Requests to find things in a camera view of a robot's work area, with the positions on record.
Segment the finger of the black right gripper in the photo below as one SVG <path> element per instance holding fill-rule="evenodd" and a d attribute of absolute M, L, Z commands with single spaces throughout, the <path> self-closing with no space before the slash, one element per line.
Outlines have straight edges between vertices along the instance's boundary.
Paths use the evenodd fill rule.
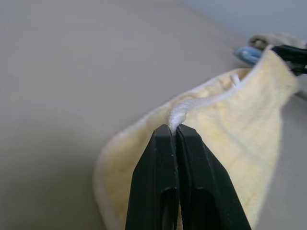
<path fill-rule="evenodd" d="M 306 48 L 280 45 L 274 46 L 272 48 L 272 51 L 275 52 L 284 62 L 287 63 L 288 67 L 295 75 L 302 75 L 307 73 Z"/>

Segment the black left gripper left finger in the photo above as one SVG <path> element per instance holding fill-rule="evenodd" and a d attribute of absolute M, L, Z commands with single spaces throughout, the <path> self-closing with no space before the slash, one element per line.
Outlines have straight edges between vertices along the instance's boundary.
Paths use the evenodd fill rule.
<path fill-rule="evenodd" d="M 175 230 L 178 206 L 175 142 L 169 127 L 161 125 L 134 169 L 125 228 Z"/>

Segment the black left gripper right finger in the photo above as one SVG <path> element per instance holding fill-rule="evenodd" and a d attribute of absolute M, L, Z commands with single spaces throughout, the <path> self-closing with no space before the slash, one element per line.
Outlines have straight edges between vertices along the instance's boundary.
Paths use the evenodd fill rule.
<path fill-rule="evenodd" d="M 251 228 L 228 172 L 195 129 L 177 127 L 176 157 L 185 230 Z"/>

